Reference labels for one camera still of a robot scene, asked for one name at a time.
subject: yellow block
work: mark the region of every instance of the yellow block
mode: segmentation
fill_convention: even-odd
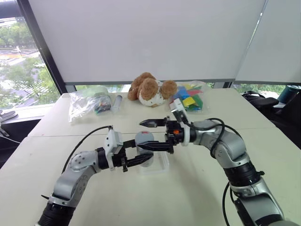
[[[189,105],[192,105],[195,103],[195,100],[192,97],[188,97],[185,100],[183,100],[184,107],[188,107]]]
[[[184,84],[184,87],[186,88],[186,90],[189,90],[189,89],[192,89],[192,87],[191,87],[191,85],[189,85],[189,84]]]

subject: white table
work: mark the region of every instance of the white table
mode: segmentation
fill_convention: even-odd
[[[264,176],[285,217],[301,224],[300,150],[277,128],[240,129],[248,153]],[[132,139],[135,134],[124,134]],[[155,133],[163,140],[163,133]],[[27,137],[0,170],[1,225],[34,225],[60,175],[65,159],[83,136]],[[105,135],[92,135],[78,151],[103,145]],[[197,226],[225,225],[222,193],[226,176],[209,151],[190,144],[169,155],[167,173],[142,176],[137,167],[94,175],[71,226]],[[231,226],[242,223],[229,197]]]
[[[98,116],[92,113],[80,123],[72,125],[68,122],[70,96],[63,94],[28,136],[85,135],[104,125],[113,125],[116,130],[122,133],[136,133],[145,129],[145,127],[139,126],[139,122],[145,119],[161,119],[167,115],[174,119],[168,103],[151,108],[143,106],[138,100],[128,100],[127,93],[121,95],[123,100],[118,113],[113,115],[111,111],[107,111]],[[203,100],[204,111],[202,113],[190,113],[190,120],[201,121],[216,117],[224,120],[226,124],[235,129],[275,127],[234,89],[211,89],[204,94]],[[158,127],[150,129],[150,131],[164,132],[165,128]],[[106,130],[101,130],[95,134],[106,134],[106,132]]]

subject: black cable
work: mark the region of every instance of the black cable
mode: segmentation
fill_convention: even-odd
[[[235,130],[233,129],[231,126],[225,125],[226,128],[229,128],[230,130],[232,130],[237,136],[241,137],[241,135]]]
[[[210,155],[211,155],[211,157],[212,157],[212,158],[215,158],[215,156],[214,156],[214,149],[215,149],[215,147],[217,146],[218,142],[220,142],[220,140],[221,140],[221,138],[222,138],[222,136],[223,136],[223,134],[224,134],[224,132],[225,132],[225,123],[223,122],[223,120],[218,119],[218,118],[210,118],[210,119],[208,119],[208,120],[216,120],[216,121],[219,121],[219,122],[220,122],[219,125],[222,126],[221,133],[219,134],[219,136],[217,137],[215,143],[212,145],[212,147],[211,147],[211,149],[210,149]]]
[[[231,198],[231,201],[234,203],[234,199],[233,199],[233,191],[232,191],[231,188],[230,188],[230,198]]]
[[[88,136],[90,136],[92,133],[94,133],[94,132],[96,132],[96,131],[98,131],[98,130],[104,129],[104,128],[109,128],[109,129],[110,129],[110,128],[112,128],[112,126],[102,126],[102,127],[99,127],[99,128],[97,128],[97,129],[95,129],[95,130],[89,132],[87,135],[85,135],[84,138],[82,138],[82,140],[75,146],[75,148],[73,149],[73,151],[71,152],[71,154],[70,154],[69,157],[67,158],[67,161],[66,161],[66,163],[65,163],[65,165],[64,165],[64,168],[63,168],[62,173],[65,172],[65,170],[66,170],[66,168],[67,168],[67,165],[68,165],[68,162],[69,162],[70,158],[72,157],[72,155],[74,154],[74,152],[76,151],[76,149],[84,142],[84,140],[85,140]]]
[[[195,130],[200,130],[200,131],[206,131],[206,130],[210,130],[210,129],[213,129],[217,126],[222,126],[222,130],[218,136],[218,138],[216,139],[215,143],[212,145],[211,149],[210,149],[210,155],[211,157],[215,158],[214,156],[214,149],[215,147],[217,146],[218,142],[221,140],[224,132],[225,132],[225,128],[229,128],[230,130],[232,130],[236,135],[238,135],[240,138],[241,138],[241,135],[234,129],[232,128],[231,126],[228,126],[228,125],[225,125],[225,123],[221,120],[221,119],[218,119],[218,118],[210,118],[208,120],[216,120],[216,121],[219,121],[220,124],[215,124],[213,126],[210,126],[210,127],[207,127],[207,128],[200,128],[200,127],[196,127],[193,125],[193,122],[191,124],[189,124],[188,122],[184,122],[185,125],[189,126],[190,128],[193,128]]]
[[[41,196],[42,196],[44,199],[47,199],[47,200],[49,199],[49,197],[44,196],[44,195],[42,195],[42,194],[41,194]]]
[[[225,209],[225,199],[226,199],[226,194],[227,194],[228,188],[229,188],[229,182],[227,183],[224,193],[222,194],[222,214],[224,215],[226,225],[230,226],[230,224],[228,222],[227,214],[226,214],[226,209]]]

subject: brown teddy bear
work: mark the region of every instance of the brown teddy bear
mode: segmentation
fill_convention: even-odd
[[[174,81],[160,82],[149,72],[142,73],[131,84],[127,98],[137,100],[145,106],[156,107],[177,92]]]

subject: window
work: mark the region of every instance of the window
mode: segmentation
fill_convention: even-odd
[[[209,87],[213,88],[214,83],[207,82],[207,85]],[[78,91],[81,89],[87,89],[91,86],[95,86],[95,85],[78,85],[78,86],[75,86],[75,89]],[[104,86],[108,89],[109,93],[126,93],[131,88],[131,84],[104,85]]]
[[[246,91],[255,91],[265,97],[273,97],[277,99],[285,88],[285,85],[266,85],[266,84],[233,84],[239,93]]]
[[[59,96],[24,18],[0,19],[0,109],[50,104]]]

